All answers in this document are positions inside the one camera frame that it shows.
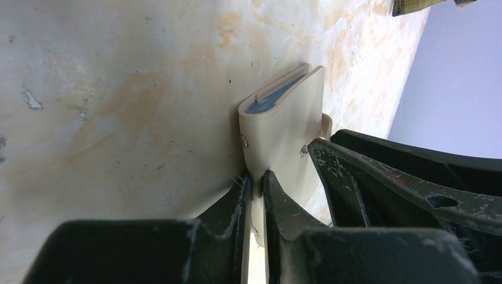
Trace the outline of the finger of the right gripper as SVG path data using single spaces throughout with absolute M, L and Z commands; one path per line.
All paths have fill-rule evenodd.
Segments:
M 501 196 L 438 185 L 320 138 L 308 145 L 338 227 L 468 228 L 501 235 Z
M 351 130 L 336 131 L 330 141 L 428 182 L 466 192 L 501 196 L 500 159 L 424 149 Z

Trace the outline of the yellow plaid cloth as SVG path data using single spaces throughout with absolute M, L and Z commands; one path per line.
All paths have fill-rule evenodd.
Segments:
M 436 5 L 446 0 L 393 0 L 392 12 L 393 17 L 412 14 L 422 11 L 433 5 Z M 457 7 L 464 8 L 477 0 L 453 0 Z

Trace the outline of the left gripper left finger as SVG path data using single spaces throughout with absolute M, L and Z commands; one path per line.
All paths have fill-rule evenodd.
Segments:
M 77 220 L 48 237 L 25 283 L 246 283 L 252 178 L 190 220 Z

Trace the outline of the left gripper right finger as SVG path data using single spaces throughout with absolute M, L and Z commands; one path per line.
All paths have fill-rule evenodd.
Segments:
M 432 228 L 328 227 L 262 178 L 268 283 L 480 283 L 459 240 Z

